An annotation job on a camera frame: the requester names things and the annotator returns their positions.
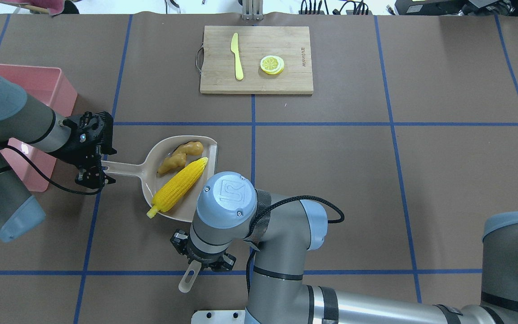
ginger root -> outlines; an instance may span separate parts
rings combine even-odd
[[[175,168],[183,168],[185,164],[187,163],[187,154],[185,153],[178,153],[173,154],[171,157],[166,157],[165,160],[163,160],[163,163],[159,166],[157,169],[157,173],[160,175],[164,175],[167,172],[175,169]]]
[[[172,155],[174,156],[181,153],[187,155],[201,155],[201,153],[203,153],[203,144],[201,144],[201,142],[189,142],[187,144],[179,145]]]

yellow corn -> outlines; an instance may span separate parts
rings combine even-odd
[[[202,157],[191,162],[169,179],[153,196],[153,207],[147,212],[149,218],[152,219],[158,211],[166,212],[171,209],[201,177],[208,160],[209,158]]]

pink cloth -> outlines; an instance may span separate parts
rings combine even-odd
[[[49,14],[55,16],[63,12],[64,0],[5,0],[9,4],[31,5],[39,8],[49,9]]]

black cable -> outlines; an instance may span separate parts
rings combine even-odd
[[[357,9],[355,11],[353,11],[353,14],[359,14],[361,12],[362,6],[363,6],[363,1],[359,2]]]
[[[6,149],[10,149],[10,150],[16,152],[17,154],[19,154],[25,161],[27,161],[27,163],[29,163],[29,165],[31,167],[33,167],[33,169],[35,169],[35,172],[37,172],[47,182],[51,183],[55,187],[57,187],[57,188],[59,188],[59,189],[61,189],[63,191],[66,191],[68,193],[78,194],[78,195],[87,195],[87,196],[97,195],[98,193],[101,192],[101,190],[103,189],[103,186],[105,186],[105,179],[103,178],[103,172],[101,172],[101,170],[102,170],[101,160],[99,160],[98,166],[97,166],[98,169],[99,169],[99,189],[97,189],[97,190],[95,190],[95,191],[93,191],[91,193],[88,193],[88,192],[85,192],[85,191],[77,191],[77,190],[72,190],[72,189],[63,187],[59,183],[56,183],[55,181],[53,181],[50,178],[48,178],[43,172],[41,172],[41,170],[39,170],[39,168],[33,163],[33,161],[29,160],[29,158],[25,154],[23,154],[23,152],[21,152],[17,148],[14,148],[13,146],[10,146],[10,145],[5,145],[4,147]]]
[[[347,0],[345,1],[345,4],[343,4],[343,6],[341,6],[341,8],[339,9],[339,14],[341,14],[341,12],[343,11],[343,8],[345,8],[345,6],[347,4],[353,4],[353,13],[355,12],[355,10],[357,10],[357,4],[358,2],[356,1],[351,1],[351,0]]]
[[[179,4],[177,4],[177,2],[175,2],[175,0],[169,0],[169,2],[171,2],[171,4],[172,4],[175,8],[178,8],[178,9],[179,9],[179,13],[181,13],[181,7],[179,7]]]
[[[257,251],[253,250],[251,251],[251,254],[249,254],[249,258],[247,258],[247,266],[245,267],[245,280],[247,281],[247,295],[249,294],[249,291],[251,290],[251,260],[255,257],[255,253]]]
[[[255,230],[255,226],[257,225],[257,223],[261,219],[263,219],[267,215],[267,213],[269,213],[270,211],[273,211],[273,209],[275,209],[281,205],[284,205],[286,203],[291,203],[292,201],[298,201],[298,200],[314,200],[314,201],[318,201],[319,203],[324,203],[325,205],[331,207],[334,211],[336,211],[339,214],[339,219],[328,220],[327,223],[329,223],[329,224],[337,224],[337,223],[341,223],[345,220],[345,214],[343,213],[343,211],[341,211],[341,209],[339,209],[339,207],[333,205],[332,203],[330,203],[329,201],[327,201],[321,197],[310,196],[310,195],[294,196],[294,197],[290,197],[290,198],[278,201],[278,202],[274,203],[273,205],[263,209],[259,214],[255,215],[255,219],[253,219],[253,222],[249,226],[249,233],[247,234],[247,236],[249,236],[253,233],[253,230]]]
[[[331,207],[334,211],[336,211],[339,214],[339,219],[328,220],[327,223],[329,223],[329,224],[337,224],[337,223],[341,223],[345,220],[345,214],[343,213],[343,211],[341,211],[341,209],[339,209],[339,207],[333,205],[332,203],[330,203],[329,201],[327,201],[321,197],[310,196],[310,195],[294,196],[294,197],[290,197],[290,198],[278,201],[278,202],[274,203],[273,205],[263,209],[263,211],[261,211],[259,214],[257,214],[255,216],[255,219],[253,219],[253,223],[251,223],[251,225],[249,226],[250,230],[249,230],[249,234],[247,234],[247,236],[249,236],[249,235],[251,235],[251,233],[253,233],[253,230],[255,229],[255,225],[257,225],[257,222],[259,222],[259,220],[264,218],[265,215],[267,215],[267,213],[269,213],[270,211],[273,211],[273,209],[275,209],[281,205],[284,205],[286,203],[291,203],[292,201],[298,201],[298,200],[314,200],[314,201],[318,201],[319,203],[324,203],[325,205]],[[247,265],[245,267],[245,279],[247,281],[247,295],[249,294],[249,291],[251,289],[251,281],[250,281],[249,275],[250,275],[250,271],[251,271],[251,260],[253,260],[253,258],[255,257],[255,252],[256,252],[256,250],[253,250],[251,252],[251,254],[249,254],[249,258],[247,258]]]

wooden cutting board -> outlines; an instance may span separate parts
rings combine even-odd
[[[243,80],[235,79],[231,39],[239,34]],[[202,94],[313,94],[309,27],[205,26],[201,68]],[[280,74],[270,76],[259,62],[277,55],[285,62]]]

